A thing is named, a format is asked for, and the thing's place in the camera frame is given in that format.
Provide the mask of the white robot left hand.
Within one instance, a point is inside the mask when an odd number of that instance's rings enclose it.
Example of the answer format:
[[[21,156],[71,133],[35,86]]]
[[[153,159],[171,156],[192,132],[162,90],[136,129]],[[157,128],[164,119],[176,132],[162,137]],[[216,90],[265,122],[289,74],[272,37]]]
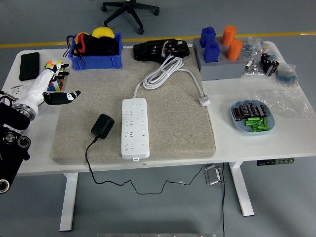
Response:
[[[56,77],[68,76],[69,73],[63,69],[68,67],[69,64],[56,63],[52,66],[46,66],[44,70],[35,79],[33,84],[27,90],[25,96],[16,100],[12,107],[13,108],[26,108],[26,109],[37,109],[38,106],[45,102],[48,105],[63,105],[69,104],[74,101],[81,92],[79,90],[75,92],[52,92],[47,93],[47,88],[51,81]]]

